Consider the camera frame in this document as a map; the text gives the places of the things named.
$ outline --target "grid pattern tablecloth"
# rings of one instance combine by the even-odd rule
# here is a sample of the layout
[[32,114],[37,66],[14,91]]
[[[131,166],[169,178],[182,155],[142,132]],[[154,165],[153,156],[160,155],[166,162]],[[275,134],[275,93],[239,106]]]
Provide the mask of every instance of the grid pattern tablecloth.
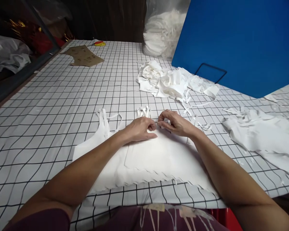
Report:
[[[74,40],[66,48],[91,45]],[[105,61],[91,68],[70,66],[71,56],[55,56],[25,87],[0,108],[0,230],[19,208],[55,174],[71,163],[74,146],[92,137],[99,122],[94,112],[105,108],[123,116],[121,129],[135,118],[135,109],[151,107],[151,117],[166,109],[184,111],[170,98],[154,98],[140,92],[136,82],[137,61],[145,56],[139,43],[107,42],[89,49]],[[162,67],[168,61],[156,59]],[[191,105],[210,100],[190,92]],[[201,124],[213,124],[204,133],[240,164],[271,196],[289,193],[289,176],[256,153],[247,152],[230,140],[221,124],[222,108],[245,106],[289,119],[289,86],[275,92],[279,103],[254,99],[221,86],[217,100],[193,109]],[[118,120],[110,120],[114,131]],[[220,198],[183,182],[131,185],[89,195],[74,214],[71,229],[83,230],[108,219],[121,205],[181,203],[195,208],[224,208]]]

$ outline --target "dark wooden wall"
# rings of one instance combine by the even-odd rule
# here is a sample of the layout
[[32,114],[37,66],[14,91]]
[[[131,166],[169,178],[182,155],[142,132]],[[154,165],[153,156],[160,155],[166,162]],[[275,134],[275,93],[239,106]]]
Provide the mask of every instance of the dark wooden wall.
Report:
[[77,39],[142,42],[146,0],[62,0]]

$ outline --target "person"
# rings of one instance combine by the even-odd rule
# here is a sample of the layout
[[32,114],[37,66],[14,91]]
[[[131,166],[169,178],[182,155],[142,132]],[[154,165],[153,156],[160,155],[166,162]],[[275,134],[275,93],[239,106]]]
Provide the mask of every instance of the person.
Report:
[[[287,213],[201,130],[169,110],[160,114],[157,125],[194,142],[216,190],[243,230],[289,230]],[[148,133],[147,129],[156,128],[150,118],[135,119],[54,176],[21,207],[4,230],[69,230],[76,207],[85,199],[110,158],[129,142],[155,138],[156,134]],[[227,230],[203,210],[185,206],[153,204],[145,208],[121,208],[97,230]],[[150,215],[145,216],[146,209]]]

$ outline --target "plastic bag with white fabric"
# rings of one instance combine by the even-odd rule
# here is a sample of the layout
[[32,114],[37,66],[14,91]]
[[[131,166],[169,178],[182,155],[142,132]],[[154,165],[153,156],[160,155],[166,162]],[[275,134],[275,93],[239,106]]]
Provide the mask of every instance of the plastic bag with white fabric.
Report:
[[146,55],[172,59],[190,0],[147,0],[143,49]]
[[6,68],[14,73],[30,63],[31,50],[22,41],[0,36],[0,71]]

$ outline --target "blue board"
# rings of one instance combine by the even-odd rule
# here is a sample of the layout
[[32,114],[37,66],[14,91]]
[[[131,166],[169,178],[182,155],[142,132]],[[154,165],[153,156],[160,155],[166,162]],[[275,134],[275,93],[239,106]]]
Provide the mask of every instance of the blue board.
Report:
[[[260,98],[289,84],[289,0],[191,0],[172,65],[226,70],[219,84]],[[203,65],[197,75],[224,73]]]

